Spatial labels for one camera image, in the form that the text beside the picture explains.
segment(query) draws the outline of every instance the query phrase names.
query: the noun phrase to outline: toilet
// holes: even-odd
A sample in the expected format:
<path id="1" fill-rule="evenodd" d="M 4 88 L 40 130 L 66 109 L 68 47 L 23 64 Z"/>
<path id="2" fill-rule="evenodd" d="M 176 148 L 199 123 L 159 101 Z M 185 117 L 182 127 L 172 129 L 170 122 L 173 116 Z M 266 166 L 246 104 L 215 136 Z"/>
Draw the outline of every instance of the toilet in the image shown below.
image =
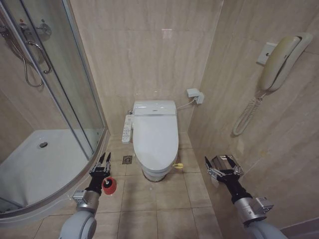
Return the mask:
<path id="1" fill-rule="evenodd" d="M 133 147 L 147 179 L 162 180 L 177 159 L 178 129 L 174 101 L 135 101 Z"/>

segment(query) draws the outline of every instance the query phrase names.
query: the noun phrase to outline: tiled floor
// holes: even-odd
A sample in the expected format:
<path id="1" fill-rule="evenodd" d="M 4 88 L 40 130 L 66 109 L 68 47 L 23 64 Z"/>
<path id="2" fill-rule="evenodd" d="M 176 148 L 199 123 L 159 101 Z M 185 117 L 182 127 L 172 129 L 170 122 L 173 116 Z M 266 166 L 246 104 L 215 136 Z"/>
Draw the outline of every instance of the tiled floor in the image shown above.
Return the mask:
<path id="1" fill-rule="evenodd" d="M 182 170 L 173 169 L 164 180 L 145 179 L 133 157 L 122 165 L 125 155 L 134 155 L 132 144 L 122 144 L 121 136 L 110 138 L 111 173 L 117 180 L 112 196 L 102 194 L 95 216 L 95 239 L 221 239 L 197 160 L 186 133 L 180 134 L 178 161 Z M 2 239 L 57 239 L 60 229 L 75 211 L 65 208 L 27 227 L 0 229 Z"/>

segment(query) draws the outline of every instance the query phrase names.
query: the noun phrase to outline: toilet lid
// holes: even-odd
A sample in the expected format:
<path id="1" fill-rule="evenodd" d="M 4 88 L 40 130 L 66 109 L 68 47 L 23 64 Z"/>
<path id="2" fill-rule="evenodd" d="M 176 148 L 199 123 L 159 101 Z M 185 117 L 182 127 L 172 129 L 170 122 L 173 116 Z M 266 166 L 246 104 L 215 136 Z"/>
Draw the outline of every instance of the toilet lid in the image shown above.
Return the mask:
<path id="1" fill-rule="evenodd" d="M 135 116 L 133 146 L 145 168 L 151 171 L 166 169 L 177 155 L 177 117 Z"/>

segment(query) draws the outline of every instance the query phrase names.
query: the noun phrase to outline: floor drain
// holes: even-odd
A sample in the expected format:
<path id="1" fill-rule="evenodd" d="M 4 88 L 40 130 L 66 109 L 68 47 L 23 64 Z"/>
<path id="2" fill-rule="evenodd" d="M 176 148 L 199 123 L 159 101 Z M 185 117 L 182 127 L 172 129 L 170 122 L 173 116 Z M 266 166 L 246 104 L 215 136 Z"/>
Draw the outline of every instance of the floor drain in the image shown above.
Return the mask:
<path id="1" fill-rule="evenodd" d="M 44 148 L 48 146 L 48 142 L 42 142 L 41 144 L 39 144 L 40 148 Z"/>
<path id="2" fill-rule="evenodd" d="M 132 156 L 131 155 L 123 156 L 122 164 L 131 164 L 131 163 L 132 163 Z"/>

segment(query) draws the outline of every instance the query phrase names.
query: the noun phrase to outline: bidet remote panel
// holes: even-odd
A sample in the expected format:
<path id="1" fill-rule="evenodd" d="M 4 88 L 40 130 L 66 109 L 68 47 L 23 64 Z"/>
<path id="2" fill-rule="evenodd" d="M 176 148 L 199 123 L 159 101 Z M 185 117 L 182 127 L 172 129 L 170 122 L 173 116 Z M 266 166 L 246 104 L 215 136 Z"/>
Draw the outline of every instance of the bidet remote panel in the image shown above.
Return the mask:
<path id="1" fill-rule="evenodd" d="M 131 140 L 133 115 L 126 115 L 124 122 L 124 129 L 122 134 L 122 143 L 129 143 Z"/>

